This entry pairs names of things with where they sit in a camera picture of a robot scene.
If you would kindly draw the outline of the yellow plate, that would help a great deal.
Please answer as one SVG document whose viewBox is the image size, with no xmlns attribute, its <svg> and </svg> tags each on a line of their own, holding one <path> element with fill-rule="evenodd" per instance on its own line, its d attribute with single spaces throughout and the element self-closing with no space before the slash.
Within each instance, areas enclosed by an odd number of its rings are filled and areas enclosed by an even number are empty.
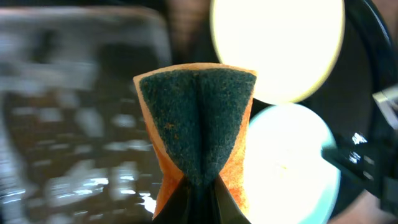
<svg viewBox="0 0 398 224">
<path fill-rule="evenodd" d="M 329 77 L 345 31 L 343 0 L 212 0 L 218 60 L 257 73 L 254 97 L 295 103 Z"/>
</svg>

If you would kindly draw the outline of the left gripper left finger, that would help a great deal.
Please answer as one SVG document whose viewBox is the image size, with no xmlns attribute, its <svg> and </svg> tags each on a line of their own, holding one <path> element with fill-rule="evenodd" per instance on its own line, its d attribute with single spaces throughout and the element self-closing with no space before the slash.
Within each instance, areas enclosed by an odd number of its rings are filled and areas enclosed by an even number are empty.
<svg viewBox="0 0 398 224">
<path fill-rule="evenodd" d="M 192 185 L 183 176 L 167 203 L 152 224 L 187 224 L 190 214 Z"/>
</svg>

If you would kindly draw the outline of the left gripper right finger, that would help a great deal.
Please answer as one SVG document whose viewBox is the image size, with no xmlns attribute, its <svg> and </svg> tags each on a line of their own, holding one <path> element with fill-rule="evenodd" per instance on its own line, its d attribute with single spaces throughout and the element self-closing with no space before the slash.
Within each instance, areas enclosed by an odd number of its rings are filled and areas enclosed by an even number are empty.
<svg viewBox="0 0 398 224">
<path fill-rule="evenodd" d="M 211 221 L 214 224 L 251 224 L 243 215 L 220 175 L 210 187 Z"/>
</svg>

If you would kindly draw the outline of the green orange sponge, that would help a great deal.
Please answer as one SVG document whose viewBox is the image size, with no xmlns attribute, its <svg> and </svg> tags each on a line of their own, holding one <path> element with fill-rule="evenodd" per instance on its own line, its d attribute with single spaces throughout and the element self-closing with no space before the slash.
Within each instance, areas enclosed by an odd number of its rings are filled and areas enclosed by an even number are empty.
<svg viewBox="0 0 398 224">
<path fill-rule="evenodd" d="M 188 223 L 212 223 L 210 187 L 218 175 L 246 217 L 244 158 L 256 78 L 255 71 L 220 63 L 173 65 L 134 78 L 163 173 L 153 219 L 185 176 L 192 185 Z"/>
</svg>

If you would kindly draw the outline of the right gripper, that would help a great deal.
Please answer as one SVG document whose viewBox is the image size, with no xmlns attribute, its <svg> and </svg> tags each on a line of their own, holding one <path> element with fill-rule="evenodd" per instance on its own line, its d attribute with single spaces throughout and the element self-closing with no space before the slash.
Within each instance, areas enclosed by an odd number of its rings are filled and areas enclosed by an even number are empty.
<svg viewBox="0 0 398 224">
<path fill-rule="evenodd" d="M 392 140 L 328 146 L 322 149 L 322 158 L 376 196 L 381 210 L 397 215 L 397 85 L 373 94 L 373 98 L 392 128 Z"/>
</svg>

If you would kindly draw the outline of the light blue plate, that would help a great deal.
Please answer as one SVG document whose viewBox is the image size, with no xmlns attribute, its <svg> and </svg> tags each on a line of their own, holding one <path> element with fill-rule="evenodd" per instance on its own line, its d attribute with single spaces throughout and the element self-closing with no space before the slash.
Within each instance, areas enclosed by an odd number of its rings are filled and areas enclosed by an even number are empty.
<svg viewBox="0 0 398 224">
<path fill-rule="evenodd" d="M 270 106 L 250 122 L 244 189 L 251 223 L 324 224 L 334 209 L 340 171 L 321 151 L 334 146 L 326 123 L 296 104 Z"/>
</svg>

